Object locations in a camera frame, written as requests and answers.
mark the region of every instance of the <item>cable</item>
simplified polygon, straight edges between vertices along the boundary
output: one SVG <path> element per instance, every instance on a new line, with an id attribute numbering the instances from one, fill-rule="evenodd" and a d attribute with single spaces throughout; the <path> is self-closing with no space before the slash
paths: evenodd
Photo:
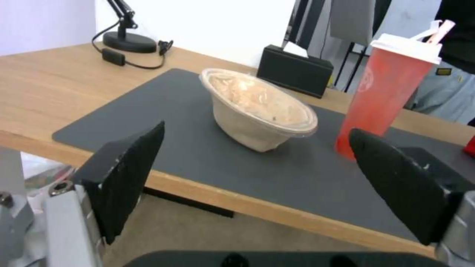
<path id="1" fill-rule="evenodd" d="M 320 50 L 320 59 L 322 59 L 322 54 L 323 54 L 323 49 L 325 49 L 325 43 L 326 43 L 326 36 L 328 34 L 328 27 L 330 26 L 330 18 L 332 17 L 332 6 L 330 5 L 330 12 L 328 12 L 328 23 L 327 23 L 327 28 L 325 30 L 325 37 L 323 38 L 323 45 L 322 45 L 322 50 Z"/>
<path id="2" fill-rule="evenodd" d="M 91 43 L 92 43 L 92 46 L 99 52 L 102 54 L 102 51 L 99 49 L 99 47 L 97 47 L 97 45 L 95 45 L 94 41 L 101 35 L 103 35 L 105 32 L 107 32 L 108 30 L 114 28 L 115 26 L 119 25 L 120 23 L 120 20 L 118 20 L 114 25 L 110 26 L 110 27 L 107 27 L 106 29 L 104 30 L 101 30 L 100 32 L 98 32 L 96 35 L 94 35 L 94 37 L 92 37 L 92 40 L 91 40 Z"/>
<path id="3" fill-rule="evenodd" d="M 115 26 L 119 25 L 120 23 L 120 20 L 117 21 L 115 24 L 107 27 L 106 29 L 104 30 L 101 30 L 100 32 L 98 32 L 96 35 L 94 35 L 94 37 L 92 37 L 92 40 L 91 40 L 91 43 L 92 43 L 92 46 L 99 52 L 99 53 L 103 53 L 102 50 L 97 47 L 97 45 L 94 43 L 94 41 L 99 37 L 101 36 L 102 34 L 104 34 L 105 32 L 109 31 L 110 29 L 114 28 Z M 160 41 L 159 42 L 159 49 L 158 49 L 158 54 L 159 56 L 161 56 L 161 63 L 157 66 L 142 66 L 142 65 L 138 65 L 138 64 L 135 64 L 135 63 L 132 63 L 130 61 L 127 61 L 125 60 L 125 64 L 127 65 L 130 65 L 130 66 L 133 66 L 133 67 L 137 67 L 137 68 L 142 68 L 142 69 L 158 69 L 158 68 L 161 68 L 163 65 L 165 65 L 165 53 L 171 48 L 171 46 L 173 45 L 173 40 L 171 40 L 170 42 L 162 42 Z"/>
<path id="4" fill-rule="evenodd" d="M 161 63 L 160 63 L 160 65 L 152 66 L 152 67 L 137 65 L 137 64 L 134 64 L 134 63 L 129 62 L 129 61 L 127 61 L 127 60 L 125 61 L 125 63 L 126 63 L 127 65 L 131 65 L 131 66 L 133 66 L 133 67 L 138 67 L 138 68 L 143 68 L 143 69 L 158 69 L 158 68 L 161 68 L 163 65 L 165 65 L 165 54 L 163 54 L 161 57 L 162 57 L 162 58 L 161 58 Z"/>

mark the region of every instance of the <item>light stand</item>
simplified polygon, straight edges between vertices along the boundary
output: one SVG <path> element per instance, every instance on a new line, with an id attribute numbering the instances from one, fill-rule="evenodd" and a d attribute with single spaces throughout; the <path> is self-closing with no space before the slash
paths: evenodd
<path id="1" fill-rule="evenodd" d="M 127 33 L 126 29 L 136 29 L 137 24 L 133 21 L 135 12 L 123 0 L 107 0 L 116 15 L 119 17 L 118 31 L 104 34 L 104 45 L 122 51 L 135 53 L 153 53 L 157 51 L 157 44 L 151 38 Z"/>

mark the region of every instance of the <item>white cup lid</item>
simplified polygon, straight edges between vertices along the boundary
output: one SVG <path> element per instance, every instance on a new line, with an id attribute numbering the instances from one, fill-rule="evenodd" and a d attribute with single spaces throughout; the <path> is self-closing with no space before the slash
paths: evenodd
<path id="1" fill-rule="evenodd" d="M 387 33 L 383 33 L 379 39 L 372 41 L 371 46 L 437 65 L 442 60 L 439 57 L 442 44 L 428 44 Z"/>

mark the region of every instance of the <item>bowl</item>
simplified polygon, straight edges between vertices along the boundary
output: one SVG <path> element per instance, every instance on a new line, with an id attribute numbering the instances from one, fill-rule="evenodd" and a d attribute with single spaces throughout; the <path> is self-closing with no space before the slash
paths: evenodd
<path id="1" fill-rule="evenodd" d="M 200 80 L 211 93 L 216 123 L 255 151 L 275 149 L 290 137 L 310 136 L 317 128 L 313 109 L 264 80 L 216 68 L 203 70 Z"/>

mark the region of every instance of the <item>red object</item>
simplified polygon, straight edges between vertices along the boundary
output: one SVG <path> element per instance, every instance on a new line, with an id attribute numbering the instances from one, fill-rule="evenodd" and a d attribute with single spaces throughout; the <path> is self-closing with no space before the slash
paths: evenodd
<path id="1" fill-rule="evenodd" d="M 475 136 L 468 142 L 467 146 L 464 148 L 464 152 L 475 157 Z"/>
<path id="2" fill-rule="evenodd" d="M 373 48 L 336 141 L 336 151 L 354 159 L 348 134 L 360 128 L 382 136 L 432 63 Z"/>

